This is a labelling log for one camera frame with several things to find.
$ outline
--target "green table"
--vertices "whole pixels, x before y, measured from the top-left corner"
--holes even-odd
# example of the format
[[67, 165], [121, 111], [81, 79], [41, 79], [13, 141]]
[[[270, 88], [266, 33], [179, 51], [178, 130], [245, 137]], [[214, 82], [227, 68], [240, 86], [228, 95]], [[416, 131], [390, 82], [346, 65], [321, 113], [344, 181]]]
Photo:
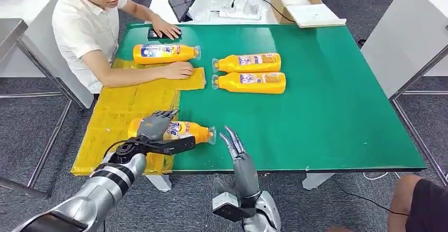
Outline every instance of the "green table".
[[[179, 119], [235, 130], [259, 171], [308, 173], [420, 171], [425, 169], [380, 85], [345, 26], [300, 29], [296, 25], [180, 25], [174, 41], [200, 45], [203, 90], [183, 91]], [[148, 43], [148, 26], [131, 25], [117, 57]], [[212, 90], [212, 58], [278, 52], [286, 90], [282, 95]], [[223, 141], [201, 144], [174, 158], [173, 172], [226, 173], [232, 162]]]

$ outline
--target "white shirt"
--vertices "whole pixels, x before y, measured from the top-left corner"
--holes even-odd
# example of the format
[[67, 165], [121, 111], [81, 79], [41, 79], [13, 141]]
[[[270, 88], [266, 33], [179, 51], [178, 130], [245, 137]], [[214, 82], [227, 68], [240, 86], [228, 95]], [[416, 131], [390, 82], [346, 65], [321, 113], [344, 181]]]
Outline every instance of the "white shirt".
[[81, 57], [101, 50], [112, 62], [118, 49], [118, 8], [127, 0], [118, 0], [117, 7], [102, 8], [88, 0], [58, 0], [53, 11], [53, 32], [59, 51], [70, 70], [92, 94], [101, 91], [102, 84]]

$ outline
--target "orange bottle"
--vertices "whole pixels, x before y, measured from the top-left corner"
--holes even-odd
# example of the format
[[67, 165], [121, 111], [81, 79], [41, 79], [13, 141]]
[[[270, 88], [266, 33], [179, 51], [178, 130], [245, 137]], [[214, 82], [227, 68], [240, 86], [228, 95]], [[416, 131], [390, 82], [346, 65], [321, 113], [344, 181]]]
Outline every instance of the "orange bottle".
[[278, 53], [254, 55], [230, 55], [224, 59], [212, 60], [213, 72], [278, 72], [282, 60]]
[[134, 46], [133, 55], [137, 64], [170, 63], [200, 59], [201, 48], [182, 44], [138, 44]]
[[286, 88], [286, 77], [282, 72], [231, 72], [225, 76], [212, 76], [213, 89], [230, 92], [282, 94]]
[[[136, 137], [137, 130], [142, 122], [141, 118], [136, 118], [131, 121], [128, 128], [128, 137]], [[186, 122], [186, 121], [171, 121], [168, 129], [163, 134], [164, 140], [177, 140], [178, 138], [184, 138], [188, 136], [194, 136], [196, 144], [209, 143], [214, 145], [216, 143], [216, 129], [215, 127], [203, 127], [199, 124]]]

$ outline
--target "white cable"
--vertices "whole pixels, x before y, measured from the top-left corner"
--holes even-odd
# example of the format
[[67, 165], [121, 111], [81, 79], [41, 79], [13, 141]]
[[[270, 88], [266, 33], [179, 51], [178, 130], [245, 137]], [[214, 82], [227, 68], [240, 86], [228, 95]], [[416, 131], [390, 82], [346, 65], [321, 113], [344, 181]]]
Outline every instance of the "white cable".
[[384, 173], [384, 174], [382, 174], [382, 175], [380, 175], [379, 177], [376, 177], [376, 178], [369, 178], [369, 177], [366, 176], [366, 173], [365, 173], [365, 172], [362, 173], [362, 175], [363, 175], [367, 180], [377, 180], [377, 179], [380, 179], [380, 178], [385, 177], [387, 174], [389, 174], [389, 172], [386, 172], [386, 173]]
[[[365, 173], [365, 172], [362, 173], [362, 175], [364, 176], [364, 178], [366, 178], [367, 180], [371, 180], [371, 181], [373, 181], [373, 180], [377, 180], [377, 179], [380, 179], [380, 178], [383, 178], [383, 177], [387, 176], [387, 174], [389, 174], [389, 172], [386, 172], [386, 173], [384, 173], [384, 174], [382, 174], [382, 175], [380, 175], [379, 177], [376, 177], [376, 178], [370, 178], [370, 177], [367, 177], [367, 176], [366, 176], [366, 173]], [[394, 172], [394, 174], [398, 177], [398, 179], [401, 178], [400, 175], [399, 175], [397, 172]]]

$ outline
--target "metal table frame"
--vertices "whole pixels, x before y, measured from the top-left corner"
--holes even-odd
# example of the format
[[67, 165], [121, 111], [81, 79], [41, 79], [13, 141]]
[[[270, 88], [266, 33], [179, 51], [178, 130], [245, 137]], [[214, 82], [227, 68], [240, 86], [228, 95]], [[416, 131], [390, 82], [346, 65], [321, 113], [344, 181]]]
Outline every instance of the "metal table frame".
[[53, 130], [53, 133], [50, 136], [50, 139], [48, 140], [46, 147], [44, 148], [42, 155], [36, 165], [36, 168], [34, 169], [34, 172], [31, 175], [31, 178], [27, 185], [17, 183], [15, 181], [6, 179], [4, 177], [0, 176], [0, 186], [12, 189], [12, 190], [21, 190], [24, 191], [26, 194], [37, 197], [37, 198], [47, 198], [49, 195], [46, 192], [37, 190], [34, 188], [37, 179], [39, 178], [40, 173], [42, 172], [43, 166], [50, 154], [50, 151], [54, 145], [54, 142], [56, 141], [56, 138], [58, 137], [59, 131], [61, 130], [61, 127], [64, 123], [65, 118], [67, 117], [68, 111], [74, 102], [77, 107], [80, 109], [85, 109], [85, 106], [75, 98], [75, 96], [66, 89], [66, 87], [61, 84], [61, 82], [55, 78], [50, 71], [36, 58], [36, 55], [29, 49], [27, 44], [32, 44], [32, 41], [26, 36], [23, 35], [23, 32], [28, 28], [27, 24], [22, 20], [16, 27], [16, 30], [20, 30], [22, 32], [22, 35], [15, 40], [11, 41], [14, 42], [14, 44], [11, 45], [11, 48], [13, 46], [17, 46], [32, 62], [33, 64], [47, 77], [53, 85], [57, 87], [59, 91], [57, 92], [36, 92], [36, 93], [29, 93], [29, 94], [9, 94], [9, 95], [0, 95], [1, 98], [32, 98], [32, 97], [53, 97], [53, 96], [66, 96], [68, 101], [64, 107], [64, 110], [62, 111], [62, 114], [60, 115], [58, 122], [56, 123], [56, 126]]
[[442, 180], [443, 184], [445, 186], [448, 186], [448, 174], [444, 174], [442, 171], [442, 168], [435, 160], [434, 156], [431, 154], [430, 150], [426, 146], [423, 139], [420, 137], [417, 129], [412, 124], [409, 117], [406, 115], [406, 112], [404, 111], [403, 107], [398, 102], [398, 98], [402, 95], [425, 95], [425, 96], [434, 96], [434, 95], [448, 95], [448, 91], [420, 91], [420, 90], [407, 90], [412, 84], [414, 84], [416, 81], [418, 81], [424, 74], [426, 74], [429, 70], [431, 70], [437, 63], [439, 63], [446, 55], [448, 54], [448, 45], [445, 46], [437, 55], [435, 55], [425, 66], [423, 66], [420, 71], [415, 73], [414, 76], [412, 76], [401, 88], [398, 89], [395, 94], [393, 94], [389, 101], [395, 106], [398, 113], [403, 119], [403, 122], [408, 127], [410, 133], [414, 137], [415, 141], [417, 142], [418, 147], [420, 150], [425, 154], [426, 158], [429, 160], [431, 166], [436, 171], [437, 175]]

